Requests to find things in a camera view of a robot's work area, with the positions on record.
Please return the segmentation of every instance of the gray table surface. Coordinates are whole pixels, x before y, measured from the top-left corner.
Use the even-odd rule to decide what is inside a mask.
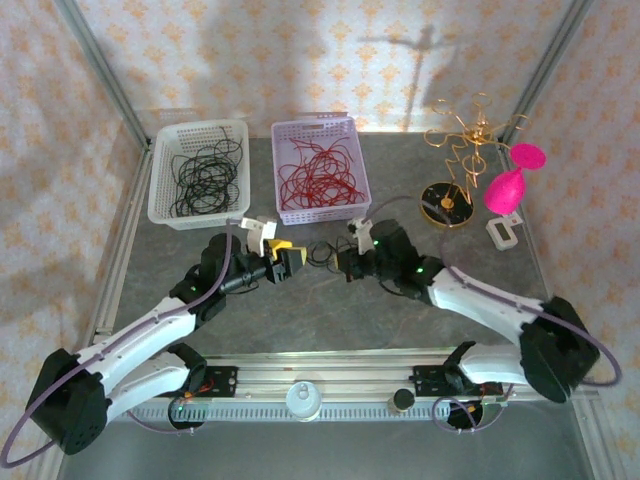
[[[432,422],[212,423],[193,437],[114,422],[66,457],[60,480],[588,480],[569,405],[510,404],[491,428]]]
[[[427,146],[419,134],[360,135],[373,204],[394,195],[416,198],[424,188],[449,178],[445,148]],[[250,141],[251,208],[247,216],[277,216],[271,142]],[[487,173],[479,177],[476,212],[471,221],[449,233],[447,255],[467,274],[513,293],[544,298],[544,288],[522,227],[519,244],[499,252],[485,225],[494,217],[482,205],[482,193],[501,171],[497,152],[485,147]],[[427,222],[418,206],[389,205],[376,220],[397,219],[418,251],[438,255],[442,230]],[[137,225],[116,330],[152,309],[199,262],[209,239],[222,228],[176,231],[155,225],[146,215],[146,203]],[[332,243],[347,234],[346,222],[278,226],[278,238],[306,246],[316,240]],[[244,241],[246,234],[235,228]],[[375,348],[431,348],[455,346],[465,340],[506,343],[495,332],[452,312],[385,293],[373,279],[347,284],[325,269],[305,267],[279,285],[262,281],[255,292],[230,296],[227,308],[187,338],[203,355],[290,351],[357,350]]]

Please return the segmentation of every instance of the orange patterned wall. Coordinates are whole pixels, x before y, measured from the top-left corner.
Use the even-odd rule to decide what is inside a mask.
[[[523,139],[549,162],[526,209],[546,277],[622,362],[603,391],[630,478],[640,478],[640,4],[595,2]],[[601,377],[609,369],[597,368]]]
[[[2,444],[46,355],[79,347],[140,154],[54,5],[0,9]],[[25,429],[12,458],[39,435]]]
[[[508,117],[569,0],[80,0],[149,134],[245,117],[348,111],[358,128],[442,124],[440,97]]]

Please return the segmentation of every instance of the purple plastic basket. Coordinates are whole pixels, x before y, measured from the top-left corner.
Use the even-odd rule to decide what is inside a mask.
[[[282,165],[300,164],[300,154],[291,140],[313,140],[323,148],[329,148],[333,142],[341,138],[346,138],[341,143],[349,150],[351,158],[353,158],[351,173],[356,181],[355,188],[364,194],[363,201],[334,207],[283,210],[280,201],[280,187],[283,181],[278,175],[278,170]],[[353,118],[342,116],[274,123],[271,126],[271,143],[273,146],[273,175],[276,184],[276,208],[283,224],[301,225],[331,220],[351,220],[366,215],[371,205],[371,192],[369,191],[356,123]]]

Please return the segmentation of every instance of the red cable bundle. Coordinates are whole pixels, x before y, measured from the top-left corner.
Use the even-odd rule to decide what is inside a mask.
[[[278,169],[283,183],[280,186],[280,204],[283,210],[334,207],[364,201],[364,194],[355,187],[356,179],[351,173],[353,159],[349,150],[341,145],[340,138],[328,149],[312,141],[291,139],[300,153],[300,165],[287,164]],[[310,159],[304,150],[314,153]],[[283,169],[292,169],[283,175]]]

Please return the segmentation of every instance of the pink cup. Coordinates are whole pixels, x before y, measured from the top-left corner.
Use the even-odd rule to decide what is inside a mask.
[[[484,194],[484,203],[489,210],[498,215],[509,215],[518,208],[524,197],[527,185],[522,169],[498,175]]]
[[[511,160],[518,165],[518,168],[511,172],[501,173],[494,178],[484,194],[485,205],[498,215],[509,215],[515,212],[520,205],[527,190],[522,169],[538,170],[547,161],[545,153],[530,143],[514,145],[510,154]]]

